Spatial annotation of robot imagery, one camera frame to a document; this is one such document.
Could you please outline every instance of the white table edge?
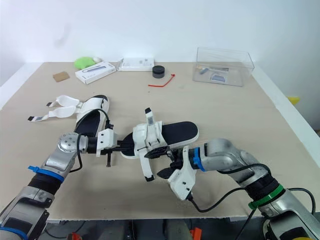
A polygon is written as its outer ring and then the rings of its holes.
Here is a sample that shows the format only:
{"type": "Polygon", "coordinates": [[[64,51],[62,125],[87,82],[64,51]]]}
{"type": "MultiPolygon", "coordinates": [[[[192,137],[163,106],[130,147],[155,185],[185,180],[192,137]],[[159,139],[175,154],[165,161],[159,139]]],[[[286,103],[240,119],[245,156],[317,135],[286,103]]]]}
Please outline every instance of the white table edge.
{"type": "MultiPolygon", "coordinates": [[[[42,64],[42,62],[25,63],[0,87],[0,110],[42,64]]],[[[320,167],[320,137],[257,64],[252,75],[320,167]]]]}

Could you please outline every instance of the green ring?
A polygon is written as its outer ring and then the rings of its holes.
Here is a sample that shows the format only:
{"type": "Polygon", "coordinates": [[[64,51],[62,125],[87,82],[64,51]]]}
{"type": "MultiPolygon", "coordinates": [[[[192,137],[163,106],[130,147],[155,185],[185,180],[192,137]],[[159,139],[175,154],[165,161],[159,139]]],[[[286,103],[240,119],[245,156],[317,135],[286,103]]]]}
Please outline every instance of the green ring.
{"type": "Polygon", "coordinates": [[[257,209],[259,206],[269,202],[270,200],[274,199],[279,193],[282,192],[282,190],[284,189],[284,187],[279,184],[279,186],[276,187],[275,190],[273,190],[272,192],[270,192],[268,195],[264,196],[263,198],[257,200],[257,201],[252,201],[248,204],[249,208],[251,208],[252,210],[257,209]]]}

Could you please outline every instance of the green sponge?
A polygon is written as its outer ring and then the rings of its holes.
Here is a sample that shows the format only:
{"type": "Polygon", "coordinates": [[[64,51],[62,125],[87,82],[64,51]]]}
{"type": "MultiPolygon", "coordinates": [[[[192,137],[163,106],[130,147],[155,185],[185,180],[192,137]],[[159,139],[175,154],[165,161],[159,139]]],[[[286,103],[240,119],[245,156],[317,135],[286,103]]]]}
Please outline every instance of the green sponge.
{"type": "Polygon", "coordinates": [[[95,64],[96,64],[96,62],[94,61],[94,59],[89,56],[80,57],[77,60],[75,60],[75,62],[74,62],[74,66],[80,70],[85,69],[85,68],[90,67],[95,64]]]}

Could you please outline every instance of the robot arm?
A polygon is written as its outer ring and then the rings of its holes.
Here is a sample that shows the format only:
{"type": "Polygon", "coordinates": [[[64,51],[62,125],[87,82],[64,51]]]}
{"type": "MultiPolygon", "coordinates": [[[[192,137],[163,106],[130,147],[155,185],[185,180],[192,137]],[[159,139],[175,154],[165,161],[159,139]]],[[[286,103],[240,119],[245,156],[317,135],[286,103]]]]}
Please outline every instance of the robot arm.
{"type": "Polygon", "coordinates": [[[121,150],[115,142],[116,135],[110,128],[100,131],[97,137],[75,132],[63,134],[54,152],[40,167],[29,166],[35,176],[0,213],[0,239],[38,239],[49,217],[46,209],[71,172],[77,149],[80,153],[110,155],[121,150]]]}
{"type": "Polygon", "coordinates": [[[250,153],[237,149],[229,140],[216,138],[190,149],[155,149],[148,158],[167,154],[172,163],[158,173],[168,179],[170,188],[181,200],[192,198],[196,170],[218,171],[233,178],[253,199],[251,209],[259,209],[268,219],[267,231],[274,239],[284,236],[320,239],[320,223],[301,202],[272,177],[267,166],[250,153]]]}

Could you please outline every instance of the yellow object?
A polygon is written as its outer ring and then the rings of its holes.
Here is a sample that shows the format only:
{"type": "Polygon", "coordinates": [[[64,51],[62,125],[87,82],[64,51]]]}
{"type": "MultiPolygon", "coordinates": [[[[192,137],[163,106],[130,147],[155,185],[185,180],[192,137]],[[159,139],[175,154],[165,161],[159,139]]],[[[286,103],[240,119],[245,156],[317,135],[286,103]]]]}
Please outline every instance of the yellow object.
{"type": "Polygon", "coordinates": [[[309,238],[309,237],[296,237],[293,240],[312,240],[312,238],[309,238]]]}
{"type": "Polygon", "coordinates": [[[298,96],[287,96],[292,105],[296,105],[300,101],[300,97],[298,96]]]}

